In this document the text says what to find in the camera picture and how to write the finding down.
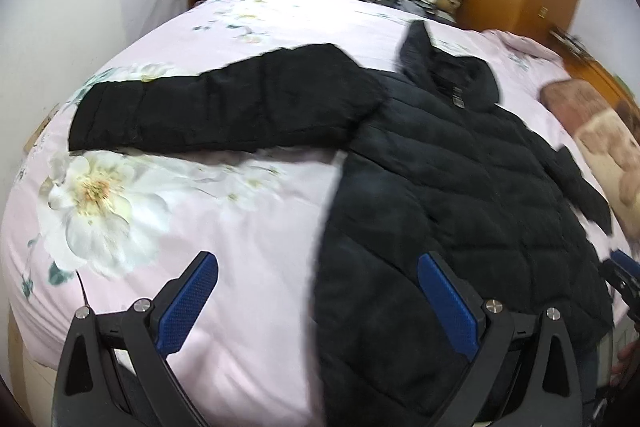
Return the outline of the person's right hand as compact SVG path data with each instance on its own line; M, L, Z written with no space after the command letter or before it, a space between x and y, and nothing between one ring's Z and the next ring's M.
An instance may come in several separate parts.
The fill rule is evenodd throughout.
M610 384L617 386L629 371L631 360L634 354L639 350L639 339L635 339L628 343L622 350L617 353L617 362L612 366Z

